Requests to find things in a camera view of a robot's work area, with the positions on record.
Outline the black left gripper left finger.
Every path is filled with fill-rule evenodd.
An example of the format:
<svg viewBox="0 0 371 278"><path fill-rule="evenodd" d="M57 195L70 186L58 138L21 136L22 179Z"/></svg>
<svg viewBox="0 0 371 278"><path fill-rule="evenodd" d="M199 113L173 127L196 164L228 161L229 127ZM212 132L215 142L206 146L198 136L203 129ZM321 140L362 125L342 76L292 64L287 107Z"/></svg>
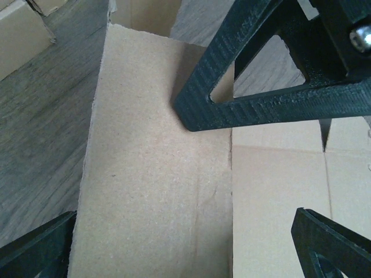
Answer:
<svg viewBox="0 0 371 278"><path fill-rule="evenodd" d="M1 277L66 277L76 216L63 213L1 247Z"/></svg>

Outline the large cardboard box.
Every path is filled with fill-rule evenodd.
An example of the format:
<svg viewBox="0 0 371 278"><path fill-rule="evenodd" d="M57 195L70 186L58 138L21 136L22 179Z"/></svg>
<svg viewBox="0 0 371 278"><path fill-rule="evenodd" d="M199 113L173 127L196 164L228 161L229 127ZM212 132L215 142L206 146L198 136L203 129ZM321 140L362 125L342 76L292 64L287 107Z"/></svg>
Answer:
<svg viewBox="0 0 371 278"><path fill-rule="evenodd" d="M118 5L107 27L69 277L302 277L306 207L370 237L370 120L191 133L170 107L231 1Z"/></svg>

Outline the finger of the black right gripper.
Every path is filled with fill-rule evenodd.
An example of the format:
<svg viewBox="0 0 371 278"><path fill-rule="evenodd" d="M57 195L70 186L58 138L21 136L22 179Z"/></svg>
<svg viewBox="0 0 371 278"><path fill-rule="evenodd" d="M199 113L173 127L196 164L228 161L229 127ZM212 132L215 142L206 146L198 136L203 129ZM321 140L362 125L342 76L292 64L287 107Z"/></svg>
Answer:
<svg viewBox="0 0 371 278"><path fill-rule="evenodd" d="M173 109L189 131L370 115L370 2L235 1ZM304 81L259 89L253 62L280 38Z"/></svg>

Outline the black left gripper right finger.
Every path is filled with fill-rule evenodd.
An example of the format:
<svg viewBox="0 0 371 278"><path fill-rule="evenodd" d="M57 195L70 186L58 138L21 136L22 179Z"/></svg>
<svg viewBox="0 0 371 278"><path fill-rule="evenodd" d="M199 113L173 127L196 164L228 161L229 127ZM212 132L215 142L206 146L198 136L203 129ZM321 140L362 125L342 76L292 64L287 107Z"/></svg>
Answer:
<svg viewBox="0 0 371 278"><path fill-rule="evenodd" d="M305 208L291 234L305 277L370 277L369 239Z"/></svg>

